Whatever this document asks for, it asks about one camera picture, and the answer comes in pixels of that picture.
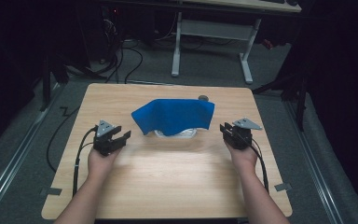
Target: table leg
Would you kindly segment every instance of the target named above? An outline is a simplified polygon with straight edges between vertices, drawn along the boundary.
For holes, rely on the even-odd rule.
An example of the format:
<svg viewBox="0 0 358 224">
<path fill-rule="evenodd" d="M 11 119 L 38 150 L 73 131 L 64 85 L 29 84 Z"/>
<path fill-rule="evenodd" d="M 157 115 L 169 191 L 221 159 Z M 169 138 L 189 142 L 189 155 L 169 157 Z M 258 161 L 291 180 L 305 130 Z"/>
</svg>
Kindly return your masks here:
<svg viewBox="0 0 358 224">
<path fill-rule="evenodd" d="M 182 32 L 182 12 L 178 12 L 178 22 L 176 24 L 176 44 L 175 44 L 175 51 L 173 52 L 173 62 L 172 62 L 173 77 L 179 76 L 181 32 Z"/>
<path fill-rule="evenodd" d="M 246 46 L 245 52 L 240 53 L 242 71 L 243 71 L 243 75 L 245 76 L 245 82 L 247 84 L 252 84 L 253 83 L 251 70 L 249 69 L 249 64 L 248 64 L 248 57 L 249 57 L 249 54 L 251 52 L 252 45 L 255 42 L 255 36 L 257 35 L 257 31 L 258 31 L 258 28 L 260 26 L 260 22 L 261 22 L 261 19 L 257 19 L 255 21 L 255 25 L 254 25 L 254 27 L 252 29 L 251 34 L 250 34 L 250 38 L 249 38 L 249 41 L 248 41 L 248 45 Z"/>
</svg>

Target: wooden table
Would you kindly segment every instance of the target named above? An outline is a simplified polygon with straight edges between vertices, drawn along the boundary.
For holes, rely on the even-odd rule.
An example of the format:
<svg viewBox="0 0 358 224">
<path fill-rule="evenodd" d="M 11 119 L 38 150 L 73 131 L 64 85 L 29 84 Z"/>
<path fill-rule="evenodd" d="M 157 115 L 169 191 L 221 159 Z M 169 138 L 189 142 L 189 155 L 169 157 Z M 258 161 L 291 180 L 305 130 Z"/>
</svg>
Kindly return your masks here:
<svg viewBox="0 0 358 224">
<path fill-rule="evenodd" d="M 220 5 L 225 7 L 244 7 L 261 10 L 271 10 L 280 12 L 300 12 L 299 5 L 292 7 L 287 3 L 272 3 L 261 0 L 182 0 L 183 2 L 192 2 L 200 4 Z"/>
<path fill-rule="evenodd" d="M 210 130 L 198 129 L 191 139 L 143 135 L 131 112 L 155 99 L 198 99 L 207 95 L 215 104 Z M 246 217 L 241 184 L 224 145 L 219 124 L 248 118 L 263 126 L 252 92 L 245 88 L 89 85 L 74 128 L 62 155 L 52 188 L 61 195 L 49 195 L 42 217 L 55 219 L 72 198 L 77 149 L 84 134 L 100 119 L 123 130 L 131 138 L 106 181 L 97 218 L 214 218 Z M 286 192 L 274 186 L 282 183 L 265 130 L 253 131 L 268 171 L 270 195 L 291 216 Z M 92 134 L 85 143 L 92 142 Z M 81 154 L 78 186 L 87 176 L 89 148 Z M 261 166 L 257 175 L 262 179 Z"/>
</svg>

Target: black cable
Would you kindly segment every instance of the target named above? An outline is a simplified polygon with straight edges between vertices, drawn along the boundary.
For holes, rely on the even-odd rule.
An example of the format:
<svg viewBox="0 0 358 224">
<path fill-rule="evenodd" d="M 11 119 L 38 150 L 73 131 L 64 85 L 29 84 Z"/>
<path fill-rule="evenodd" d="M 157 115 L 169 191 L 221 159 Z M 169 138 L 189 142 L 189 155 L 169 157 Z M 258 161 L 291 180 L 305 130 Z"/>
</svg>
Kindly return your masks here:
<svg viewBox="0 0 358 224">
<path fill-rule="evenodd" d="M 62 122 L 61 124 L 58 126 L 58 128 L 55 130 L 54 134 L 51 136 L 50 141 L 48 142 L 48 148 L 46 150 L 46 160 L 48 161 L 48 166 L 51 168 L 51 170 L 56 173 L 57 169 L 53 167 L 53 165 L 51 164 L 50 158 L 49 158 L 49 151 L 50 151 L 50 147 L 51 147 L 51 143 L 53 142 L 55 135 L 57 134 L 57 132 L 60 130 L 60 128 L 62 127 L 62 125 L 69 119 L 71 118 L 72 115 L 75 114 L 75 112 L 80 108 L 80 106 L 78 106 L 74 111 L 72 111 L 72 113 L 70 113 Z"/>
<path fill-rule="evenodd" d="M 200 38 L 200 44 L 199 44 L 198 46 L 196 46 L 195 48 L 187 48 L 187 47 L 185 47 L 185 46 L 183 45 L 183 43 L 182 43 L 180 46 L 181 46 L 181 48 L 183 48 L 183 49 L 199 49 L 199 48 L 201 48 L 201 47 L 203 46 L 204 40 L 205 40 L 205 38 L 204 38 L 204 37 L 201 37 L 201 38 Z"/>
<path fill-rule="evenodd" d="M 127 84 L 127 79 L 129 78 L 130 74 L 131 74 L 132 72 L 134 72 L 137 68 L 139 68 L 139 66 L 141 66 L 141 64 L 142 64 L 142 61 L 144 60 L 144 56 L 142 56 L 142 53 L 139 52 L 138 50 L 136 50 L 136 49 L 128 49 L 128 50 L 132 50 L 132 51 L 138 53 L 139 56 L 141 56 L 141 61 L 138 63 L 138 65 L 136 65 L 135 68 L 133 68 L 133 69 L 126 75 L 126 77 L 124 78 L 124 84 Z"/>
<path fill-rule="evenodd" d="M 269 193 L 269 178 L 267 177 L 267 170 L 266 170 L 266 164 L 264 163 L 263 160 L 263 155 L 261 153 L 261 149 L 260 146 L 257 144 L 257 142 L 253 139 L 253 141 L 255 142 L 255 144 L 258 147 L 258 151 L 257 149 L 255 149 L 255 147 L 252 145 L 252 142 L 249 143 L 248 141 L 246 141 L 246 139 L 244 139 L 242 136 L 240 136 L 239 134 L 237 134 L 237 136 L 244 141 L 245 143 L 248 144 L 249 148 L 252 149 L 252 151 L 255 153 L 255 155 L 257 156 L 257 158 L 260 160 L 260 164 L 261 164 L 261 170 L 263 171 L 263 182 L 264 182 L 264 188 L 266 189 L 266 191 Z"/>
<path fill-rule="evenodd" d="M 78 172 L 79 172 L 79 163 L 80 163 L 80 152 L 83 149 L 83 144 L 84 141 L 86 140 L 87 136 L 91 133 L 91 132 L 96 132 L 98 130 L 98 126 L 95 126 L 94 128 L 90 129 L 84 136 L 83 139 L 81 140 L 80 146 L 79 146 L 79 150 L 77 152 L 76 155 L 76 160 L 75 160 L 75 171 L 74 171 L 74 188 L 72 191 L 72 196 L 75 196 L 75 194 L 77 193 L 77 178 L 78 178 Z"/>
<path fill-rule="evenodd" d="M 167 37 L 167 38 L 165 38 L 165 39 L 155 40 L 153 43 L 155 43 L 155 44 L 157 44 L 157 45 L 160 45 L 160 46 L 162 46 L 162 47 L 170 47 L 170 46 L 173 46 L 173 45 L 176 43 L 175 40 L 171 40 L 171 41 L 170 41 L 170 39 L 173 38 L 173 37 L 175 37 L 175 35 L 170 36 L 169 38 Z M 161 44 L 161 43 L 159 43 L 159 42 L 169 42 L 170 44 Z"/>
<path fill-rule="evenodd" d="M 124 57 L 124 53 L 123 53 L 123 44 L 120 45 L 120 52 L 121 52 L 121 58 L 120 58 L 120 62 L 119 64 L 117 65 L 116 63 L 116 69 L 109 75 L 109 77 L 106 78 L 106 81 L 105 83 L 108 83 L 110 78 L 116 74 L 116 82 L 118 84 L 118 68 L 121 66 L 121 63 L 123 62 L 123 57 Z"/>
<path fill-rule="evenodd" d="M 166 38 L 170 38 L 172 36 L 175 36 L 175 35 L 172 35 L 172 31 L 173 31 L 173 28 L 175 27 L 175 24 L 176 24 L 176 19 L 178 18 L 178 12 L 175 13 L 175 17 L 173 17 L 173 21 L 172 21 L 172 25 L 171 25 L 171 29 L 170 31 L 168 31 L 168 33 L 161 37 L 161 38 L 158 38 L 158 39 L 155 39 L 155 41 L 157 40 L 163 40 L 163 39 L 166 39 Z"/>
<path fill-rule="evenodd" d="M 207 39 L 205 39 L 204 41 L 205 41 L 206 43 L 209 43 L 209 44 L 214 44 L 214 45 L 225 46 L 225 45 L 229 45 L 229 44 L 231 44 L 231 42 L 233 42 L 233 41 L 234 41 L 234 39 L 230 39 L 230 40 L 228 40 L 228 41 L 227 41 L 227 42 L 225 42 L 225 43 L 214 42 L 214 41 L 207 40 Z"/>
<path fill-rule="evenodd" d="M 114 68 L 115 66 L 117 66 L 117 56 L 116 56 L 115 49 L 116 49 L 116 47 L 118 47 L 117 44 L 119 44 L 120 38 L 123 33 L 122 28 L 117 28 L 117 25 L 120 24 L 120 21 L 118 20 L 118 17 L 116 15 L 114 18 L 104 19 L 103 21 L 109 23 L 109 25 L 110 25 L 109 31 L 108 31 L 109 34 L 105 30 L 105 34 L 107 35 L 107 48 L 108 48 L 106 58 L 110 58 L 110 63 L 106 67 L 93 72 L 94 74 L 97 74 L 97 75 L 105 73 L 105 72 L 111 70 L 112 68 Z M 81 73 L 81 72 L 79 73 L 77 71 L 72 70 L 68 66 L 65 66 L 65 68 L 68 73 L 71 73 L 75 76 L 84 76 L 85 75 L 84 73 Z"/>
</svg>

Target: small object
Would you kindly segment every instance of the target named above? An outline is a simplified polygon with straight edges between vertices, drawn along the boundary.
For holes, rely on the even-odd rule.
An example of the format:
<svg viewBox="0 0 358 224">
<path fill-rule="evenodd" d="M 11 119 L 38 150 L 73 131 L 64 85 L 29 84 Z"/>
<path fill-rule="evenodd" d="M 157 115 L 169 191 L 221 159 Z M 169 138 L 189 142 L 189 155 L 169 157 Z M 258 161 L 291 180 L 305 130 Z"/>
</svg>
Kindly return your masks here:
<svg viewBox="0 0 358 224">
<path fill-rule="evenodd" d="M 208 102 L 209 98 L 206 95 L 201 95 L 201 96 L 199 96 L 199 100 Z"/>
<path fill-rule="evenodd" d="M 94 136 L 94 149 L 99 151 L 103 156 L 108 156 L 110 153 L 126 146 L 127 139 L 131 137 L 131 131 L 124 133 L 123 136 L 117 139 L 112 139 L 112 136 L 119 132 L 121 132 L 121 126 L 114 126 L 101 120 Z"/>
<path fill-rule="evenodd" d="M 298 1 L 297 0 L 286 0 L 286 3 L 289 4 L 292 7 L 295 7 L 298 5 Z"/>
<path fill-rule="evenodd" d="M 48 195 L 60 195 L 62 192 L 62 189 L 55 189 L 55 188 L 42 188 L 40 190 L 40 196 L 48 196 Z"/>
<path fill-rule="evenodd" d="M 273 49 L 274 45 L 271 43 L 271 41 L 264 39 L 263 42 L 261 42 L 261 44 L 266 47 L 267 49 Z"/>
<path fill-rule="evenodd" d="M 275 189 L 277 191 L 281 191 L 281 190 L 290 190 L 292 189 L 292 185 L 290 185 L 289 183 L 281 183 L 280 185 L 276 185 Z"/>
</svg>

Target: fabric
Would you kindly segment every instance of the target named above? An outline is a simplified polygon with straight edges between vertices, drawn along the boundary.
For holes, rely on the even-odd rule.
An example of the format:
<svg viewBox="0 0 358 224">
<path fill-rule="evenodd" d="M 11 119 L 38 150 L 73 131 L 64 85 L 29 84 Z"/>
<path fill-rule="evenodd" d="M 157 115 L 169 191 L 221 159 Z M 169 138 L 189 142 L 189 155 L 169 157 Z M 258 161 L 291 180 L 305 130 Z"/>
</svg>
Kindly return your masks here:
<svg viewBox="0 0 358 224">
<path fill-rule="evenodd" d="M 144 135 L 159 130 L 170 136 L 186 129 L 209 129 L 214 104 L 194 99 L 156 99 L 131 113 Z"/>
</svg>

